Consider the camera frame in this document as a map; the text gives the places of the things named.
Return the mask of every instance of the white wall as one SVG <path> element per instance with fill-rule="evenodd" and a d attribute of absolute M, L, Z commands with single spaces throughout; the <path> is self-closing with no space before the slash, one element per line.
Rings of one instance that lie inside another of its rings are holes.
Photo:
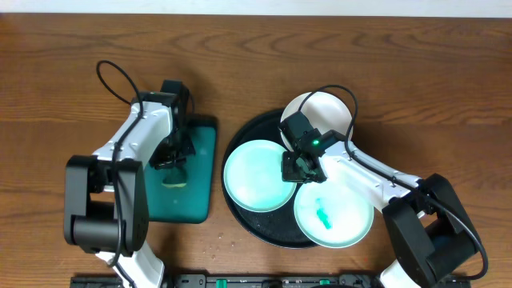
<path fill-rule="evenodd" d="M 0 0 L 0 11 L 512 18 L 512 0 Z"/>

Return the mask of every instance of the black plate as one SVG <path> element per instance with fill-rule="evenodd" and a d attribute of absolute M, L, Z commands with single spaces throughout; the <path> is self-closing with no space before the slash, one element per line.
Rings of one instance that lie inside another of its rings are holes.
<path fill-rule="evenodd" d="M 228 157 L 238 146 L 245 142 L 261 139 L 285 146 L 278 128 L 282 112 L 283 109 L 279 109 L 259 115 L 240 129 L 231 140 L 224 154 L 222 175 L 224 175 L 224 165 Z M 256 213 L 245 210 L 233 202 L 226 191 L 224 177 L 222 177 L 224 198 L 240 225 L 257 238 L 285 248 L 310 248 L 317 245 L 304 235 L 295 221 L 294 201 L 298 188 L 300 188 L 300 185 L 297 185 L 292 198 L 281 208 L 267 213 Z"/>

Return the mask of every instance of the black tray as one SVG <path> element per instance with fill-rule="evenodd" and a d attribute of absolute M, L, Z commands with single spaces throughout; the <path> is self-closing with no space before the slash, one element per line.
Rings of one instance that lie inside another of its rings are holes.
<path fill-rule="evenodd" d="M 283 109 L 279 109 L 259 115 L 240 129 L 231 140 L 224 154 L 222 175 L 224 175 L 224 166 L 228 157 L 238 146 L 245 142 L 262 139 L 285 146 L 278 128 L 282 112 Z M 300 185 L 297 185 L 292 198 L 281 208 L 267 213 L 256 213 L 245 210 L 233 202 L 226 191 L 224 177 L 222 177 L 224 198 L 240 225 L 257 238 L 285 248 L 310 248 L 317 245 L 304 235 L 295 221 L 294 201 L 298 188 L 300 188 Z"/>

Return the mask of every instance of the brown tabletop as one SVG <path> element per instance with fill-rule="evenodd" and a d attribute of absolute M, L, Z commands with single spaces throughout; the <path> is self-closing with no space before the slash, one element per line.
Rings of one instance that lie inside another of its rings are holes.
<path fill-rule="evenodd" d="M 219 120 L 210 216 L 150 224 L 147 241 L 172 271 L 337 274 L 392 263 L 380 214 L 350 248 L 287 250 L 240 227 L 222 195 L 222 156 L 245 122 L 336 83 L 359 97 L 360 148 L 454 185 L 490 258 L 474 287 L 510 287 L 511 20 L 78 14 L 0 15 L 0 286 L 66 287 L 74 274 L 112 272 L 62 232 L 67 160 L 103 146 L 128 115 L 96 78 L 103 58 L 141 90 L 183 80 L 197 111 Z M 481 266 L 475 256 L 459 271 Z"/>

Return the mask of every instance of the wood grain surface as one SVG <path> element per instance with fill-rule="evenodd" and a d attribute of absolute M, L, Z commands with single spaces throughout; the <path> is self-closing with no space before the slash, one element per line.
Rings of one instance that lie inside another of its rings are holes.
<path fill-rule="evenodd" d="M 286 250 L 241 228 L 222 195 L 222 156 L 245 122 L 336 83 L 359 97 L 360 148 L 452 182 L 490 257 L 474 287 L 512 286 L 511 20 L 0 14 L 1 287 L 66 287 L 75 274 L 111 273 L 62 232 L 67 160 L 104 145 L 128 115 L 96 78 L 103 58 L 141 90 L 183 80 L 197 111 L 220 123 L 208 219 L 150 224 L 147 241 L 171 271 L 336 274 L 391 264 L 380 215 L 350 248 Z M 481 266 L 475 256 L 459 271 Z"/>

